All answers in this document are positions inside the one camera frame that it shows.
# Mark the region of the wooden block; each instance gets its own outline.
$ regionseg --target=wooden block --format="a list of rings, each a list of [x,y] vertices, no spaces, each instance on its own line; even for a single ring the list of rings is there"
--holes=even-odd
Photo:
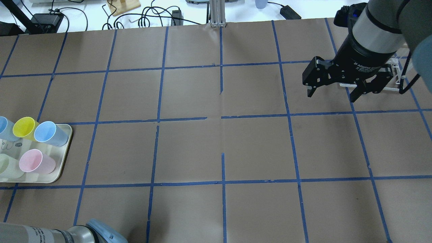
[[[118,16],[120,14],[129,12],[135,8],[141,7],[141,3],[139,0],[112,0],[112,2],[111,0],[107,0],[107,3],[111,3],[117,8],[116,10],[113,6],[108,4],[111,13],[114,13],[113,16]]]

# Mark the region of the tray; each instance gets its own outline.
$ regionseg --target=tray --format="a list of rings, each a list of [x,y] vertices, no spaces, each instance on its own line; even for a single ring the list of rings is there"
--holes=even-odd
[[[72,140],[71,126],[69,126],[68,124],[57,124],[57,126],[60,127],[63,131],[65,131],[69,137],[67,143],[61,147],[56,147],[45,143],[33,142],[27,139],[20,138],[18,141],[15,142],[3,140],[0,150],[0,153],[7,154],[12,158],[19,160],[21,156],[30,149],[39,149],[40,151],[42,151],[56,161],[56,166],[53,172],[47,175],[37,173],[24,173],[23,176],[17,179],[0,177],[0,182],[51,183],[57,180],[60,177],[60,173],[66,159],[67,150],[69,149],[70,141]]]

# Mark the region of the cup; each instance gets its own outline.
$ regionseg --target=cup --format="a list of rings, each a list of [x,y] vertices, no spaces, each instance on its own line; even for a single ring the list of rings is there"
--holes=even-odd
[[[255,0],[255,6],[257,9],[263,9],[266,7],[268,0]]]
[[[13,135],[12,128],[14,123],[9,121],[6,117],[0,116],[0,138],[15,142],[19,137]]]
[[[16,159],[0,154],[0,177],[17,179],[24,175],[24,171],[19,168],[19,163]]]
[[[36,141],[57,147],[63,146],[68,138],[67,134],[52,121],[39,124],[35,130]]]
[[[19,159],[19,168],[24,172],[49,174],[55,169],[55,160],[39,149],[31,149]]]
[[[35,121],[33,118],[28,116],[23,117],[15,123],[12,132],[17,137],[22,137],[28,140],[36,141],[34,137],[34,133],[38,125],[39,123]]]

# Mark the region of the yellow cup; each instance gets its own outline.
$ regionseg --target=yellow cup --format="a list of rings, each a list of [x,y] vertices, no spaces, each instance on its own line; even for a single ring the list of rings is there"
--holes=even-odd
[[[28,140],[36,141],[35,129],[39,123],[31,117],[23,117],[19,119],[12,128],[12,132],[17,137],[22,137]]]

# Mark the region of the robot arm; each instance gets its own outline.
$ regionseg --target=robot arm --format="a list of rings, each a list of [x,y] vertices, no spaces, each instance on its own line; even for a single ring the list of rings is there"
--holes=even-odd
[[[412,51],[414,68],[432,92],[430,9],[430,0],[370,0],[366,5],[349,7],[342,19],[337,15],[335,24],[347,27],[349,34],[332,61],[314,57],[306,67],[303,85],[308,88],[308,97],[318,87],[332,83],[355,83],[351,102],[362,94],[380,93],[393,78],[386,62],[405,41]]]

